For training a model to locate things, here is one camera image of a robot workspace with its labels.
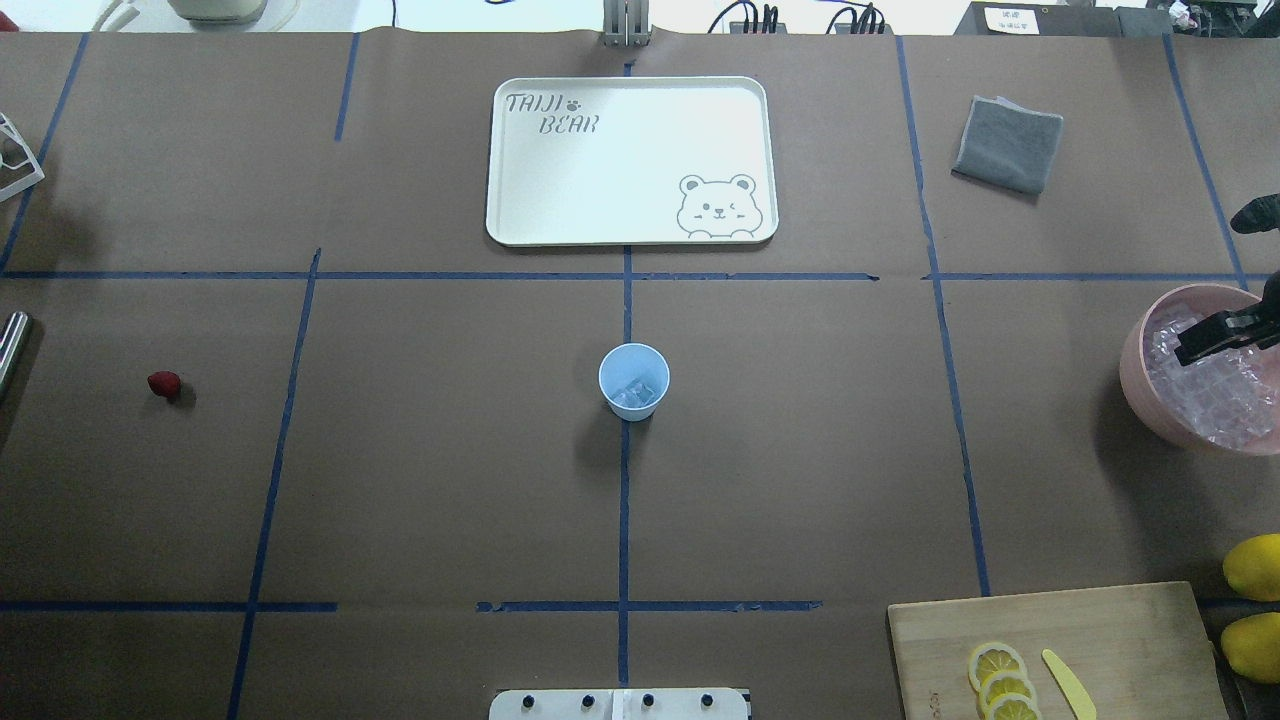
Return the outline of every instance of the bear face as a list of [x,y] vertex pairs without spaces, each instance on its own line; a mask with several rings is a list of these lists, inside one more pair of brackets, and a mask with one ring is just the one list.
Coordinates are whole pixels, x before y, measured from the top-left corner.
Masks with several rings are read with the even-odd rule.
[[755,181],[750,176],[733,176],[728,181],[708,182],[698,176],[680,181],[685,201],[676,213],[676,223],[689,237],[755,237],[764,223],[764,214],[755,205]]

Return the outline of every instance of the white tray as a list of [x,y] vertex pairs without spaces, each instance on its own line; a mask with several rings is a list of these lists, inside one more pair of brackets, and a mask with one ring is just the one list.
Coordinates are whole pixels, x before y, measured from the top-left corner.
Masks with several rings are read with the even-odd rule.
[[493,96],[485,227],[509,246],[762,242],[778,228],[764,88],[509,79]]

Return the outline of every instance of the small red object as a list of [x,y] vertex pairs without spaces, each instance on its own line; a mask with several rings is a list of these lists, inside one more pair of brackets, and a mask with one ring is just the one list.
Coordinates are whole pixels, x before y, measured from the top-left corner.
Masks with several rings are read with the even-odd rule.
[[179,378],[177,373],[170,373],[169,370],[151,373],[147,378],[147,384],[151,387],[151,392],[166,400],[177,398],[178,393],[182,391],[182,378]]

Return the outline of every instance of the knife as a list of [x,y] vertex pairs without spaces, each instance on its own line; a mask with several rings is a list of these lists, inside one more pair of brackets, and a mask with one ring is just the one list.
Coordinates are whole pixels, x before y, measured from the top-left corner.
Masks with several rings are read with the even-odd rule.
[[1048,648],[1041,653],[1041,657],[1044,659],[1044,665],[1048,665],[1048,671],[1053,675],[1053,680],[1057,682],[1057,687],[1066,696],[1066,703],[1071,706],[1075,720],[1098,720],[1098,708],[1093,706],[1089,693],[1085,692],[1084,685],[1080,684],[1080,679],[1066,666],[1066,662],[1062,662],[1062,659]]

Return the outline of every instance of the lemon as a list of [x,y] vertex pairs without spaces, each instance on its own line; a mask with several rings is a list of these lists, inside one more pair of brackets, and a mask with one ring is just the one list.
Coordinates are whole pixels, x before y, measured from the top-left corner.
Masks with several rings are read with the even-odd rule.
[[1021,670],[1001,670],[987,675],[987,679],[982,682],[982,689],[978,691],[978,706],[986,712],[992,706],[992,701],[1010,693],[1029,697],[1032,703],[1038,702],[1036,685]]
[[1240,618],[1222,630],[1222,655],[1242,678],[1280,683],[1280,612]]
[[987,720],[1042,720],[1036,702],[1018,693],[1005,693],[991,702]]
[[983,680],[1001,670],[1016,670],[1025,675],[1027,664],[1016,650],[1002,642],[982,643],[969,653],[969,684],[974,692],[982,689]]
[[1231,589],[1249,600],[1280,601],[1280,533],[1235,546],[1222,560],[1222,574]]

